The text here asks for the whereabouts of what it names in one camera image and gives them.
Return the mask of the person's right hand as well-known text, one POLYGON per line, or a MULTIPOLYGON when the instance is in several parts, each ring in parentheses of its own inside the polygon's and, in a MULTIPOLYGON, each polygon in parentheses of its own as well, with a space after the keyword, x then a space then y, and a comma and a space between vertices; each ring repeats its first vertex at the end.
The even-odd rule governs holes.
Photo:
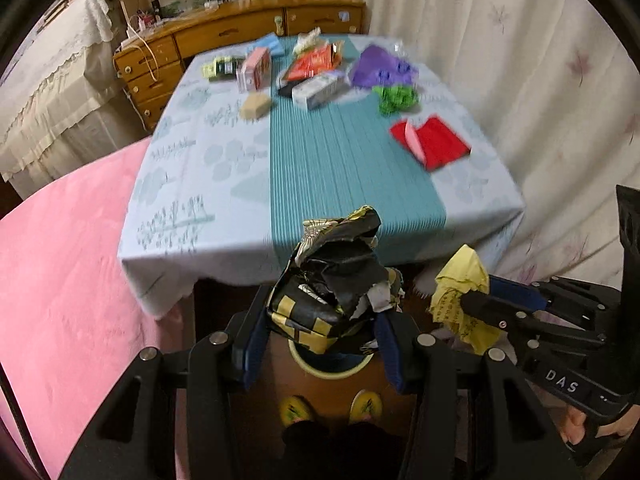
MULTIPOLYGON (((626 437, 632 433, 638 422, 639 408, 634 405, 622 418, 597 428, 596 437, 626 437)), ((564 422, 560 426, 560 435, 565 442, 579 444, 586 435, 587 415, 577 408, 569 406, 565 412, 564 422)))

